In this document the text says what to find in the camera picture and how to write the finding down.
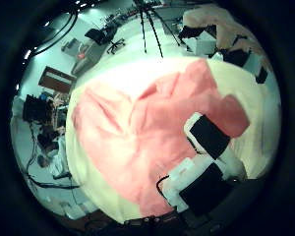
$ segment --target tripod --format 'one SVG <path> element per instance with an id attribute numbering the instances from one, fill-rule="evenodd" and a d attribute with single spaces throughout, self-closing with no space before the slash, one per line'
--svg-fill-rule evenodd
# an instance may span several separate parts
<path id="1" fill-rule="evenodd" d="M 155 16 L 157 16 L 160 19 L 160 21 L 165 25 L 165 27 L 170 31 L 170 33 L 174 37 L 175 41 L 177 42 L 177 45 L 180 46 L 180 44 L 179 44 L 177 38 L 175 37 L 173 31 L 170 29 L 170 27 L 167 25 L 167 23 L 155 12 L 155 10 L 151 7 L 150 4 L 145 3 L 144 0 L 134 0 L 134 2 L 137 5 L 139 13 L 140 13 L 142 32 L 143 32 L 144 41 L 145 41 L 145 53 L 147 53 L 147 42 L 146 42 L 146 31 L 145 31 L 145 23 L 144 23 L 144 13 L 146 13 L 149 24 L 151 25 L 151 28 L 153 30 L 153 33 L 154 33 L 156 41 L 157 41 L 160 56 L 162 58 L 163 58 L 163 53 L 162 53 L 162 50 L 161 50 L 161 45 L 160 45 L 158 35 L 157 35 L 155 27 L 154 27 L 153 19 L 151 18 L 151 15 L 150 15 L 149 12 L 152 12 Z"/>

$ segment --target black border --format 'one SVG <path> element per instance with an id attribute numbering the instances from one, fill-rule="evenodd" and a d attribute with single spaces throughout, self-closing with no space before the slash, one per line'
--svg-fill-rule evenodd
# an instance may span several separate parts
<path id="1" fill-rule="evenodd" d="M 9 130 L 14 86 L 29 29 L 61 0 L 0 1 L 0 234 L 65 235 L 30 193 L 15 161 Z M 265 190 L 223 235 L 295 233 L 295 1 L 220 0 L 250 27 L 268 54 L 282 94 L 283 130 Z"/>

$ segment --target white fabric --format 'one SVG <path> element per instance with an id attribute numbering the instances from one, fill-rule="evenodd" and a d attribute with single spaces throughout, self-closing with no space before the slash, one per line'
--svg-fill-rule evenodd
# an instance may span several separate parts
<path id="1" fill-rule="evenodd" d="M 68 171 L 67 154 L 66 154 L 66 140 L 64 136 L 58 138 L 58 150 L 51 157 L 51 162 L 48 166 L 49 172 L 53 176 L 58 176 Z"/>

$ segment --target desk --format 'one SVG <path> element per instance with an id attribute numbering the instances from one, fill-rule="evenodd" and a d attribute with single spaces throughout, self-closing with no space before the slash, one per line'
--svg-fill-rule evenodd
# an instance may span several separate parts
<path id="1" fill-rule="evenodd" d="M 183 72 L 191 62 L 198 59 L 197 57 L 185 57 L 138 61 L 107 71 L 94 78 L 94 80 L 106 81 L 118 89 L 129 90 L 137 88 L 139 85 L 143 86 L 140 82 L 145 82 L 147 85 L 150 80 L 160 76 L 174 71 Z M 231 145 L 235 154 L 243 161 L 248 177 L 256 178 L 265 169 L 265 163 L 269 160 L 269 156 L 264 156 L 260 142 L 262 138 L 261 123 L 263 123 L 264 117 L 264 101 L 267 97 L 266 88 L 256 84 L 254 76 L 241 68 L 216 60 L 207 60 L 207 62 L 220 94 L 234 94 L 247 112 L 251 125 Z M 120 75 L 125 75 L 125 73 L 127 77 L 121 80 Z M 86 86 L 87 84 L 84 84 L 73 91 L 69 104 L 66 144 L 70 172 L 89 199 L 108 216 L 118 222 L 141 218 L 139 207 L 122 198 L 107 184 L 100 172 L 92 165 L 78 141 L 71 115 Z"/>

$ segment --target pink cloth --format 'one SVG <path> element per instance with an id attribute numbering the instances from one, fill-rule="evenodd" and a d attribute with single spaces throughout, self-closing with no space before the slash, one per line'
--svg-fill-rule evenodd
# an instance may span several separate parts
<path id="1" fill-rule="evenodd" d="M 72 120 L 103 178 L 123 198 L 137 203 L 145 217 L 171 210 L 155 183 L 182 159 L 195 155 L 183 126 L 196 111 L 230 137 L 249 126 L 237 99 L 220 96 L 205 60 L 190 64 L 185 73 L 157 79 L 136 99 L 94 82 L 82 94 Z"/>

